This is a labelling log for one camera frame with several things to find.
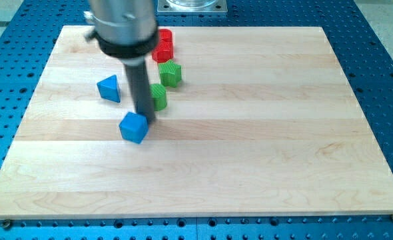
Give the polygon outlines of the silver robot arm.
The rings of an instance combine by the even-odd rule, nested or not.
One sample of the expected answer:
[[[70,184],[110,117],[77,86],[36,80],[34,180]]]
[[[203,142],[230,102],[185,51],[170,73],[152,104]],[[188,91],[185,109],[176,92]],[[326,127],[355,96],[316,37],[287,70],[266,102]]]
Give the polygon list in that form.
[[[84,12],[93,28],[85,34],[95,39],[103,53],[123,64],[137,66],[157,45],[158,23],[152,0],[89,0]]]

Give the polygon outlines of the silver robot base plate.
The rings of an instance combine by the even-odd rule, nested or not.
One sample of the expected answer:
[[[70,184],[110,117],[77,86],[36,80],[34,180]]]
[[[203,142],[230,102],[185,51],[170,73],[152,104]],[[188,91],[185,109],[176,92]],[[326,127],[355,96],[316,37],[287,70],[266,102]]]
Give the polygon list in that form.
[[[227,13],[227,0],[158,0],[157,13]]]

